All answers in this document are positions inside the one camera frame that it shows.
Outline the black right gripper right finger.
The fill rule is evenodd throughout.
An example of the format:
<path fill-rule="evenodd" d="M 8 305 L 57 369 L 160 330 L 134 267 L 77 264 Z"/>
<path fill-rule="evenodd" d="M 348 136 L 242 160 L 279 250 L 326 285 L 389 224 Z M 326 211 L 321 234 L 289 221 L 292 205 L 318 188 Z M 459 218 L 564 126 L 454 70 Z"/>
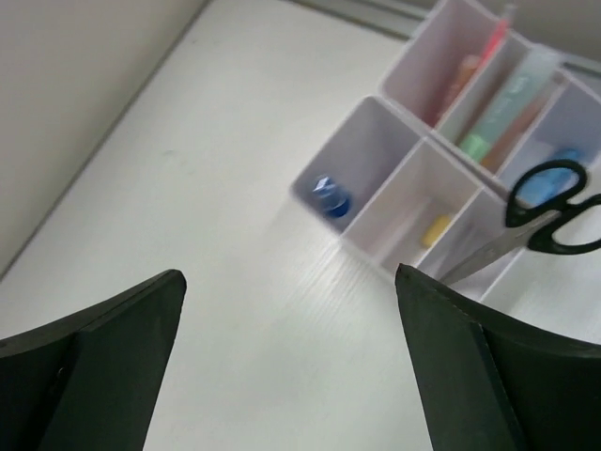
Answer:
<path fill-rule="evenodd" d="M 436 450 L 597 450 L 600 347 L 400 265 L 399 315 Z"/>

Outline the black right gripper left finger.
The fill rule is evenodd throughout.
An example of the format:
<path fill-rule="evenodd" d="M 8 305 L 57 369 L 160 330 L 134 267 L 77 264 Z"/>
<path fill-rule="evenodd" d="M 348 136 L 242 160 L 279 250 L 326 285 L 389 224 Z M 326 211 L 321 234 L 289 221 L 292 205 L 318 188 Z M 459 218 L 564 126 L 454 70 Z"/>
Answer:
<path fill-rule="evenodd" d="M 186 290 L 168 270 L 2 339 L 2 449 L 143 449 Z"/>

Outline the black handled scissors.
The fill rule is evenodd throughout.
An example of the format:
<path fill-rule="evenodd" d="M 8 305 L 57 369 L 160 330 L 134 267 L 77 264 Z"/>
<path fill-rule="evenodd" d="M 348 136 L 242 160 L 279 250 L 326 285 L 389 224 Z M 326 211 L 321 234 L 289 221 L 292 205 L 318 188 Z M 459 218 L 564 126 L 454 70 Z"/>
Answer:
<path fill-rule="evenodd" d="M 568 171 L 573 177 L 574 182 L 569 188 L 534 207 L 520 201 L 519 192 L 527 182 L 541 173 L 559 169 Z M 600 205 L 599 194 L 579 203 L 570 201 L 586 188 L 588 179 L 584 166 L 566 159 L 540 163 L 527 171 L 508 194 L 504 217 L 505 231 L 452 267 L 439 279 L 440 282 L 449 286 L 466 279 L 518 248 L 556 256 L 575 256 L 598 250 L 599 240 L 583 244 L 564 244 L 554 238 L 554 233 L 560 228 L 585 211 Z"/>

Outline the yellow eraser block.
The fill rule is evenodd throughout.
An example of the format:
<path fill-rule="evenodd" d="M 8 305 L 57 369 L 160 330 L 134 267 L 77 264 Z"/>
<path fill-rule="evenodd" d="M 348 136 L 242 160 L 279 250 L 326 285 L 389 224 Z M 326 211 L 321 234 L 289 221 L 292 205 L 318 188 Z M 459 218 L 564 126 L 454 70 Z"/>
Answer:
<path fill-rule="evenodd" d="M 442 214 L 436 217 L 422 235 L 420 239 L 421 246 L 425 249 L 430 248 L 443 234 L 452 220 L 453 216 L 448 214 Z"/>

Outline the blue correction tape dispenser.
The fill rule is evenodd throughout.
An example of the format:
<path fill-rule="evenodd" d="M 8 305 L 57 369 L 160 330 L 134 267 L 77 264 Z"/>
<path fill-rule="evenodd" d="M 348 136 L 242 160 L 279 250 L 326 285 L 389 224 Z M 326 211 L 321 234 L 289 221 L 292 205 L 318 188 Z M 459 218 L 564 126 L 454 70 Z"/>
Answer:
<path fill-rule="evenodd" d="M 571 160 L 583 162 L 583 152 L 576 148 L 560 148 L 549 158 L 554 160 Z M 519 199 L 531 207 L 541 205 L 562 191 L 564 185 L 574 176 L 567 168 L 548 169 L 531 176 L 517 193 Z"/>

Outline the clear spray bottle blue cap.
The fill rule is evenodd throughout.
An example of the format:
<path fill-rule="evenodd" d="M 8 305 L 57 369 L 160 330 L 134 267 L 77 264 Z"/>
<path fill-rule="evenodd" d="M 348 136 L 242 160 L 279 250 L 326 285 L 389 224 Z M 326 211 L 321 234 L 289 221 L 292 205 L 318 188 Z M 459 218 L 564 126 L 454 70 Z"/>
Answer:
<path fill-rule="evenodd" d="M 323 175 L 316 180 L 312 195 L 327 217 L 342 218 L 350 211 L 350 194 L 330 176 Z"/>

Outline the brown orange slim pen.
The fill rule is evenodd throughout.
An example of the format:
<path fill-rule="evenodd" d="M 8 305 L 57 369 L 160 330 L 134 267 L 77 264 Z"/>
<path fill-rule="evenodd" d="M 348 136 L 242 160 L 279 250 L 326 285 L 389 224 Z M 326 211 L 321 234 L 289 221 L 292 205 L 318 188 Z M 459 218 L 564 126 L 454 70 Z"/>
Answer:
<path fill-rule="evenodd" d="M 530 127 L 547 103 L 547 97 L 541 95 L 533 100 L 503 133 L 493 148 L 480 161 L 480 165 L 492 174 L 496 174 L 518 139 Z"/>

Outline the red slim highlighter pen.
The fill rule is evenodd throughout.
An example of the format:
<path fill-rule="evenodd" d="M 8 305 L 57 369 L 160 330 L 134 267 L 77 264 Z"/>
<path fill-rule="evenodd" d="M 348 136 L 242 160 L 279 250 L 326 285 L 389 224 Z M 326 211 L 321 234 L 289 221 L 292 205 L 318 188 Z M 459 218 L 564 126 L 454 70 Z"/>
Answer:
<path fill-rule="evenodd" d="M 492 57 L 499 45 L 505 39 L 506 33 L 511 28 L 515 11 L 515 3 L 507 3 L 504 6 L 503 12 L 500 18 L 498 19 L 497 24 L 494 30 L 492 31 L 491 35 L 489 36 L 489 39 L 487 40 L 485 47 L 481 53 L 478 68 L 481 68 L 486 64 L 486 62 Z"/>

